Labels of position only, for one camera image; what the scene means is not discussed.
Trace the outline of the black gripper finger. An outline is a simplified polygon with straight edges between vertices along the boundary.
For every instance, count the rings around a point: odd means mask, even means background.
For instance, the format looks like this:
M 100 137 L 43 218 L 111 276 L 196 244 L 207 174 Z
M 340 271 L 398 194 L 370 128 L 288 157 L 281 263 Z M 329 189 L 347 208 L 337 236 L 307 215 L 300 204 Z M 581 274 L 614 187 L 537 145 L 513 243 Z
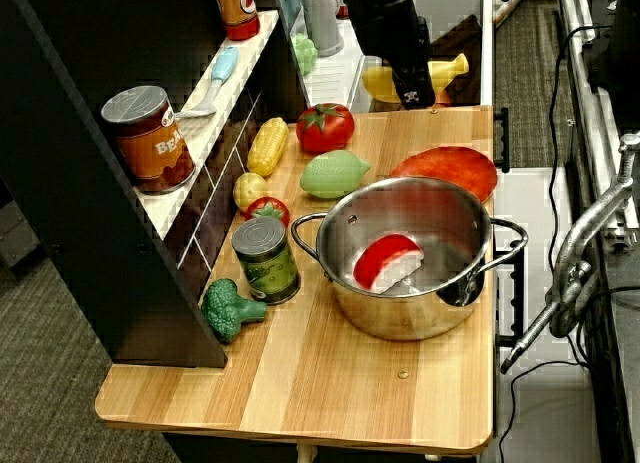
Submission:
M 393 70 L 392 81 L 404 109 L 424 109 L 435 103 L 436 96 L 427 67 L 415 69 L 412 74 Z

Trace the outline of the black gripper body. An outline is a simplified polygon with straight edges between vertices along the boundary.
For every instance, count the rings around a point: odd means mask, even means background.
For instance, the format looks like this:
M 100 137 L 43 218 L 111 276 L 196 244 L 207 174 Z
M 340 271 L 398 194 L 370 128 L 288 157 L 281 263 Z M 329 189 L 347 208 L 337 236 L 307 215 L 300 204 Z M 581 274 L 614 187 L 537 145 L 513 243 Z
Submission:
M 425 71 L 430 41 L 413 2 L 363 11 L 357 17 L 357 39 L 365 55 L 386 60 L 399 77 Z

